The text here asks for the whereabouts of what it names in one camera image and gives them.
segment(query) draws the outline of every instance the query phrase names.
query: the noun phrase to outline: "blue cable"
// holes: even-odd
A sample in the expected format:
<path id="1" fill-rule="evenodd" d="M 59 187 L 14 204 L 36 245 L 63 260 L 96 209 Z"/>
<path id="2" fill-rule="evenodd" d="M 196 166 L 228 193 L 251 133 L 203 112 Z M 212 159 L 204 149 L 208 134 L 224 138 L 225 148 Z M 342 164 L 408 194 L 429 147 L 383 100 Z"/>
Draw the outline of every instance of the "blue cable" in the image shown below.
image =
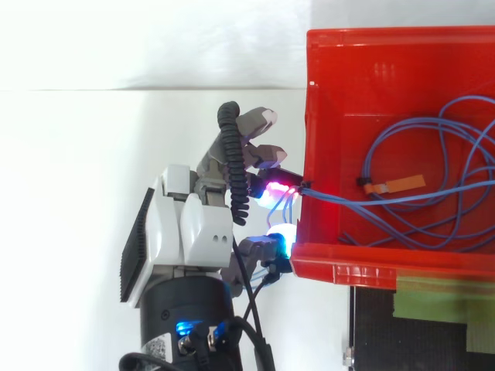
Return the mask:
<path id="1" fill-rule="evenodd" d="M 340 204 L 343 206 L 346 206 L 353 210 L 355 213 L 358 215 L 362 216 L 364 219 L 368 220 L 370 223 L 374 224 L 375 226 L 381 228 L 385 232 L 391 235 L 391 237 L 388 237 L 387 239 L 383 239 L 380 241 L 376 241 L 374 243 L 371 243 L 368 246 L 377 246 L 381 245 L 386 242 L 390 242 L 392 240 L 399 240 L 402 242 L 405 246 L 415 249 L 417 247 L 422 247 L 426 249 L 433 249 L 437 250 L 440 249 L 444 246 L 446 246 L 448 243 L 450 243 L 452 240 L 458 240 L 458 239 L 469 239 L 469 238 L 476 238 L 476 237 L 481 237 L 484 236 L 492 231 L 495 230 L 495 225 L 486 228 L 485 230 L 478 232 L 478 233 L 471 233 L 471 234 L 466 234 L 466 235 L 458 235 L 457 233 L 459 232 L 459 227 L 460 223 L 462 220 L 462 217 L 466 215 L 467 213 L 473 211 L 476 207 L 478 207 L 485 199 L 488 197 L 488 194 L 490 193 L 491 186 L 495 186 L 495 180 L 493 180 L 493 171 L 495 171 L 495 158 L 481 145 L 481 141 L 483 139 L 488 140 L 491 142 L 493 145 L 495 145 L 495 139 L 487 135 L 487 133 L 495 126 L 495 121 L 492 121 L 483 131 L 468 125 L 464 124 L 458 121 L 452 121 L 452 120 L 447 120 L 445 118 L 442 118 L 446 110 L 452 106 L 453 104 L 460 102 L 462 100 L 484 100 L 488 103 L 495 104 L 495 100 L 492 98 L 488 97 L 483 97 L 483 96 L 476 96 L 476 95 L 469 95 L 465 97 L 459 97 L 455 100 L 452 100 L 451 102 L 448 102 L 439 112 L 438 117 L 417 117 L 417 118 L 410 118 L 407 120 L 400 121 L 396 124 L 391 125 L 389 128 L 387 128 L 385 131 L 383 131 L 378 138 L 374 141 L 374 143 L 370 147 L 370 151 L 368 152 L 363 169 L 362 169 L 362 176 L 365 178 L 370 178 L 370 167 L 371 167 L 371 160 L 373 158 L 373 154 L 376 150 L 376 148 L 387 138 L 392 136 L 393 134 L 397 134 L 398 132 L 404 131 L 404 130 L 409 130 L 409 129 L 430 129 L 430 130 L 437 130 L 439 132 L 439 139 L 440 139 L 440 145 L 442 147 L 442 155 L 444 159 L 444 176 L 442 180 L 442 184 L 439 187 L 438 192 L 433 192 L 429 193 L 426 195 L 418 195 L 418 196 L 410 196 L 410 197 L 402 197 L 400 199 L 385 199 L 378 194 L 373 194 L 372 197 L 374 200 L 372 201 L 364 201 L 364 202 L 355 202 L 355 201 L 349 201 L 346 199 L 343 199 L 338 196 L 332 196 L 332 195 L 327 195 L 321 192 L 313 191 L 311 189 L 303 189 L 302 194 L 315 197 L 317 199 L 321 199 L 327 202 L 331 203 L 336 203 Z M 469 132 L 474 132 L 478 134 L 477 138 L 474 138 Z M 446 149 L 446 143 L 445 143 L 445 138 L 444 134 L 445 133 L 450 133 L 454 134 L 460 138 L 466 139 L 467 141 L 471 142 L 473 144 L 471 151 L 467 157 L 466 164 L 464 165 L 463 173 L 461 175 L 461 179 L 457 182 L 456 187 L 452 189 L 446 189 L 447 182 L 449 180 L 449 157 L 448 157 L 448 152 Z M 471 164 L 471 161 L 473 159 L 474 153 L 476 150 L 480 150 L 483 154 L 484 161 L 486 163 L 486 166 L 476 168 L 472 170 L 471 172 L 469 171 L 469 167 Z M 478 183 L 473 183 L 470 185 L 465 185 L 465 181 L 475 175 L 478 172 L 486 171 L 488 172 L 488 180 L 485 182 L 478 182 Z M 463 192 L 469 189 L 475 189 L 479 187 L 486 187 L 484 194 L 477 200 L 475 201 L 474 204 L 472 204 L 470 207 L 467 209 L 463 209 Z M 420 209 L 425 206 L 432 206 L 440 203 L 444 199 L 446 199 L 449 195 L 453 193 L 458 193 L 458 202 L 457 202 L 457 212 L 455 215 L 450 216 L 449 218 L 446 218 L 444 220 L 440 220 L 436 223 L 429 224 L 427 226 L 415 226 L 412 223 L 409 223 L 407 220 L 402 218 L 401 216 L 398 215 L 399 212 L 411 212 L 415 211 L 417 209 Z M 425 200 L 422 203 L 411 203 L 412 201 L 421 201 Z M 370 212 L 369 210 L 365 209 L 363 206 L 383 206 L 384 209 L 390 213 L 393 217 L 395 217 L 397 220 L 405 224 L 406 226 L 410 227 L 411 229 L 402 233 L 396 230 L 393 226 L 388 224 L 386 221 L 381 219 L 379 216 L 375 215 L 374 213 Z M 431 229 L 435 226 L 440 226 L 443 224 L 447 224 L 450 222 L 454 222 L 454 227 L 452 228 L 452 232 L 449 235 L 443 235 L 443 234 L 438 234 L 438 233 L 431 233 L 428 232 L 428 229 Z M 424 243 L 420 243 L 416 240 L 413 240 L 408 237 L 408 235 L 411 235 L 413 233 L 423 233 L 426 235 L 429 235 L 431 237 L 437 237 L 440 239 L 443 239 L 444 241 L 441 243 L 438 243 L 436 245 L 428 245 Z M 344 243 L 353 243 L 353 244 L 359 244 L 354 238 L 352 238 L 349 234 L 343 233 L 344 237 L 340 237 L 339 240 L 344 242 Z M 472 251 L 477 248 L 480 248 L 487 243 L 491 242 L 492 240 L 495 240 L 495 236 L 491 236 L 471 247 L 464 247 L 463 249 L 460 249 L 458 251 L 460 252 L 467 252 L 467 251 Z"/>

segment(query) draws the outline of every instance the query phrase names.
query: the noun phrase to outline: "coiled black cable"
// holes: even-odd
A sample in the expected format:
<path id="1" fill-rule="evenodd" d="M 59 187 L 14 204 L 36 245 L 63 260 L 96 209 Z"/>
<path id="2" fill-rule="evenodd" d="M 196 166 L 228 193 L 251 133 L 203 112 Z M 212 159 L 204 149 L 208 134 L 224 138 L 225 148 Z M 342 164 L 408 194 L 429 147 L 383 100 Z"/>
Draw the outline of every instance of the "coiled black cable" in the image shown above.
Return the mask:
<path id="1" fill-rule="evenodd" d="M 242 154 L 241 133 L 235 121 L 240 112 L 241 109 L 236 102 L 227 102 L 218 109 L 217 119 L 229 172 L 230 210 L 234 223 L 244 226 L 248 217 L 249 191 Z"/>

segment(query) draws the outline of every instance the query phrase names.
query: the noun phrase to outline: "black connector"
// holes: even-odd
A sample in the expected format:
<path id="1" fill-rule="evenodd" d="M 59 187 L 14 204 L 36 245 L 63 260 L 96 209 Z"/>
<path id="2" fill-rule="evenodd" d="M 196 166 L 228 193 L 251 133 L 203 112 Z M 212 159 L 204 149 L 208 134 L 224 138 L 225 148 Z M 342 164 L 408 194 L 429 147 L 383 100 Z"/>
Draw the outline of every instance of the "black connector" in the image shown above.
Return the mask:
<path id="1" fill-rule="evenodd" d="M 359 177 L 356 179 L 356 184 L 358 187 L 363 187 L 366 184 L 372 184 L 372 183 L 373 183 L 373 181 L 369 177 L 368 178 Z"/>

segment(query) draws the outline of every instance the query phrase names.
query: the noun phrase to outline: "red plastic bin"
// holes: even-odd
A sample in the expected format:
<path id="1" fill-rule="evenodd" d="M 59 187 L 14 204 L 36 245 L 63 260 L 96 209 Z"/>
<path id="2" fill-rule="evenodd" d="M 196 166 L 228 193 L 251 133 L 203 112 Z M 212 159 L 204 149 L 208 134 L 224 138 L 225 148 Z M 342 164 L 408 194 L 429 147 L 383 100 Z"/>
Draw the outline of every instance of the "red plastic bin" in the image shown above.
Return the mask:
<path id="1" fill-rule="evenodd" d="M 422 27 L 392 29 L 312 30 L 307 38 L 306 163 L 304 179 L 311 188 L 352 200 L 367 200 L 356 184 L 371 143 L 386 127 L 417 116 L 437 116 L 449 101 L 467 94 L 495 98 L 495 27 Z M 447 118 L 483 130 L 495 107 L 463 101 L 448 109 Z M 448 188 L 459 174 L 472 145 L 446 136 L 450 156 Z M 477 154 L 474 165 L 480 165 Z M 406 131 L 377 150 L 371 173 L 374 183 L 423 174 L 427 186 L 394 197 L 435 192 L 443 177 L 436 131 Z M 486 180 L 480 173 L 476 181 Z M 484 189 L 465 192 L 471 204 Z M 456 211 L 457 196 L 441 206 L 425 208 L 408 219 L 433 223 Z M 379 206 L 370 208 L 400 230 Z M 482 206 L 463 217 L 462 233 L 495 223 L 495 191 Z M 452 224 L 431 230 L 448 233 Z M 343 231 L 363 246 L 338 241 Z M 297 243 L 292 249 L 294 272 L 300 277 L 337 284 L 396 288 L 400 274 L 495 281 L 495 242 L 476 253 L 409 250 L 398 242 L 366 247 L 387 235 L 345 206 L 303 198 Z M 423 242 L 438 240 L 423 238 Z"/>

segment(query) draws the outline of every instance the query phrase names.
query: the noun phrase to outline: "black surface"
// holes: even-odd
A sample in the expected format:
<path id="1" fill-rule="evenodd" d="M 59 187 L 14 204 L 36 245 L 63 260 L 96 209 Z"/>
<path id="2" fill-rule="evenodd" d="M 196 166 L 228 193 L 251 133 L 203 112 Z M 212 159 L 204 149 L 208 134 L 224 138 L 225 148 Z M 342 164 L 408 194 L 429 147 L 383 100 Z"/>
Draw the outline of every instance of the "black surface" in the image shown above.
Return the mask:
<path id="1" fill-rule="evenodd" d="M 155 190 L 148 188 L 121 259 L 121 302 L 126 302 L 146 261 L 146 215 Z"/>
<path id="2" fill-rule="evenodd" d="M 160 335 L 172 337 L 172 363 L 184 371 L 196 371 L 194 357 L 182 356 L 177 346 L 178 322 L 201 321 L 218 326 L 234 317 L 232 299 L 220 280 L 205 276 L 174 278 L 148 289 L 141 298 L 141 342 L 145 345 Z M 210 354 L 212 370 L 241 371 L 239 348 Z"/>
<path id="3" fill-rule="evenodd" d="M 394 292 L 355 289 L 356 371 L 494 371 L 495 356 L 466 352 L 466 325 L 394 318 Z"/>

